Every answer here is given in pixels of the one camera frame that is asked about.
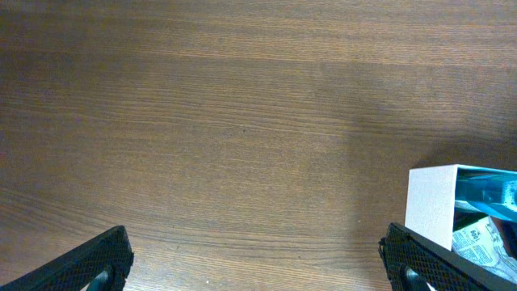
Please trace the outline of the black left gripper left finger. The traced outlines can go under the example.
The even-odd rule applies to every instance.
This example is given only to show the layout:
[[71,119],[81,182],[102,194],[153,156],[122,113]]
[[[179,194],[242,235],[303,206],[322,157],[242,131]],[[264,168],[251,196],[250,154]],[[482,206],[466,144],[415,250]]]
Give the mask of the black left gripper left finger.
[[2,290],[122,290],[134,260],[124,226],[114,226]]

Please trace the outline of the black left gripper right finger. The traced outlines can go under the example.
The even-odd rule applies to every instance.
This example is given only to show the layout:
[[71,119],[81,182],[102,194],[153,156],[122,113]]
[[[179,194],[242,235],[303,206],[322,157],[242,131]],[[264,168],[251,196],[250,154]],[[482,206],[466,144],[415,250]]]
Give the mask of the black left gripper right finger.
[[392,222],[379,254],[393,290],[515,290],[516,284]]

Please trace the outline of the green white soap packet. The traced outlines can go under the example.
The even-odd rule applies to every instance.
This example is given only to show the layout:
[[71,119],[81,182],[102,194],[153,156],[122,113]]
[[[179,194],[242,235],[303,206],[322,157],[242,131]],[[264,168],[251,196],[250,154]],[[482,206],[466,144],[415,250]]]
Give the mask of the green white soap packet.
[[516,283],[516,259],[506,252],[498,228],[484,217],[452,233],[452,251],[501,278]]

